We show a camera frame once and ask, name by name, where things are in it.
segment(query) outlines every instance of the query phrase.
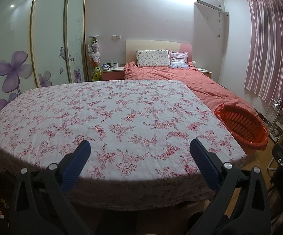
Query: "curtain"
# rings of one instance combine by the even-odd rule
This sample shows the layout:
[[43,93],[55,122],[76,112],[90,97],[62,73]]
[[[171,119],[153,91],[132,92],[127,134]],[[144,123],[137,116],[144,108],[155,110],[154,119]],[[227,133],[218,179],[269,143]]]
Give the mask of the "curtain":
[[283,94],[283,1],[249,0],[252,37],[244,87],[265,102]]

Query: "floral tablecloth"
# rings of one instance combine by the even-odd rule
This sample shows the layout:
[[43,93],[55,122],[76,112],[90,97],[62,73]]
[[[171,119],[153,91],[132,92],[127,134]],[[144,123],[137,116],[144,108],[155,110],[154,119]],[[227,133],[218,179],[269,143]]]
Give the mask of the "floral tablecloth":
[[198,138],[221,161],[246,156],[180,81],[121,80],[26,91],[0,112],[0,171],[44,169],[82,140],[92,153],[68,197],[113,210],[210,200],[190,152]]

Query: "blue gripper pad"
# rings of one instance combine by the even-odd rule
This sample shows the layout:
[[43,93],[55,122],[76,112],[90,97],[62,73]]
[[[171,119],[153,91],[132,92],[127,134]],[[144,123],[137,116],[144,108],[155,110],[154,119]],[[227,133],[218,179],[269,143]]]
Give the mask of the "blue gripper pad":
[[221,188],[222,162],[214,153],[209,153],[198,139],[190,143],[190,154],[198,165],[208,187],[216,192]]
[[90,143],[87,140],[83,140],[73,153],[65,155],[60,161],[59,177],[63,193],[73,189],[79,174],[90,156],[90,152]]

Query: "cable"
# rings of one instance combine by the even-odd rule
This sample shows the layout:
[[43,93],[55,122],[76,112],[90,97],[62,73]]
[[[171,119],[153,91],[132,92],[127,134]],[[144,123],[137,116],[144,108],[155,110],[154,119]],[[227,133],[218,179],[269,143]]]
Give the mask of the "cable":
[[220,37],[221,34],[221,22],[220,22],[220,12],[219,12],[219,35],[218,37]]

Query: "white floral pillow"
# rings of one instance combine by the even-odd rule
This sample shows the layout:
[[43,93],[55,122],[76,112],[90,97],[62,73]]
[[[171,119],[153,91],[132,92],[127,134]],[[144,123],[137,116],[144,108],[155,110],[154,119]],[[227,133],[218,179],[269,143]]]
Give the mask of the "white floral pillow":
[[138,67],[164,66],[170,67],[169,51],[167,49],[136,51]]

